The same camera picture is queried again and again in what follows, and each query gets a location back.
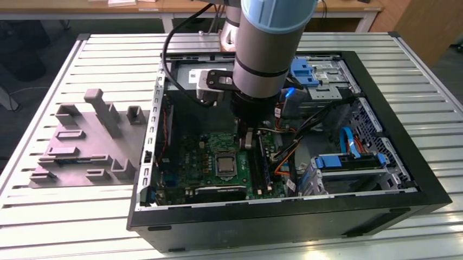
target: side panel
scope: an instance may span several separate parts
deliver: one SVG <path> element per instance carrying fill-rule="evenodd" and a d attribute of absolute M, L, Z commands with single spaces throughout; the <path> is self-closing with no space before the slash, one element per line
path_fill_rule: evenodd
<path fill-rule="evenodd" d="M 137 227 L 134 230 L 161 252 L 222 249 L 356 236 L 358 230 L 373 235 L 410 217 L 421 208 L 185 223 Z"/>

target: wooden table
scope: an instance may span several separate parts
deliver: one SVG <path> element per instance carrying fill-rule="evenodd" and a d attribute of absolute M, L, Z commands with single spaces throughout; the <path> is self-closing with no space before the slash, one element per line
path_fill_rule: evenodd
<path fill-rule="evenodd" d="M 328 18 L 361 18 L 357 32 L 368 32 L 378 12 L 384 10 L 380 0 L 365 4 L 358 0 L 326 0 Z M 207 4 L 191 0 L 159 0 L 139 2 L 133 6 L 109 7 L 107 2 L 89 0 L 0 0 L 0 20 L 78 20 L 159 18 L 165 31 L 174 28 L 175 18 L 187 18 Z M 320 3 L 314 17 L 322 17 L 324 4 Z M 213 18 L 214 8 L 201 17 Z"/>

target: motherboard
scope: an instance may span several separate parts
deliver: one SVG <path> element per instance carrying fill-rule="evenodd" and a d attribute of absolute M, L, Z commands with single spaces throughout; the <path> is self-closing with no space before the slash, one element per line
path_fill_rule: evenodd
<path fill-rule="evenodd" d="M 262 136 L 266 160 L 277 151 L 274 136 Z M 178 171 L 163 173 L 165 195 L 169 205 L 189 203 L 189 197 L 213 189 L 234 188 L 246 193 L 246 200 L 281 198 L 286 196 L 282 180 L 273 182 L 273 189 L 262 194 L 253 186 L 249 152 L 239 149 L 237 134 L 207 133 L 185 135 L 179 149 Z"/>

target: green circuit board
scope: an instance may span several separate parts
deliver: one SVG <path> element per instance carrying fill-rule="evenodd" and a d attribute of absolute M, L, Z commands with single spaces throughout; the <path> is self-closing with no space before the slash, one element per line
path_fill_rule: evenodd
<path fill-rule="evenodd" d="M 270 155 L 277 151 L 274 136 L 263 136 L 263 146 Z M 217 176 L 217 154 L 233 154 L 237 162 L 237 175 L 230 178 Z M 179 170 L 177 187 L 166 190 L 170 204 L 185 204 L 186 191 L 206 186 L 245 186 L 246 199 L 285 197 L 284 182 L 276 182 L 273 191 L 255 194 L 247 152 L 239 150 L 235 136 L 231 133 L 209 133 L 201 136 L 183 136 L 179 150 Z"/>

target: metal workbench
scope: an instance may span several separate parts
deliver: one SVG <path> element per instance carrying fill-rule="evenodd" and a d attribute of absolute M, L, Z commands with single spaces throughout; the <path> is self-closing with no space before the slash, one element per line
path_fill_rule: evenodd
<path fill-rule="evenodd" d="M 133 186 L 30 189 L 59 104 L 101 88 L 117 108 L 150 108 L 166 35 L 91 35 L 78 40 L 0 177 L 0 259 L 412 259 L 463 255 L 463 109 L 401 38 L 305 34 L 301 50 L 354 50 L 405 124 L 453 204 L 373 237 L 162 255 L 126 230 Z M 171 51 L 219 51 L 219 37 L 175 36 Z"/>

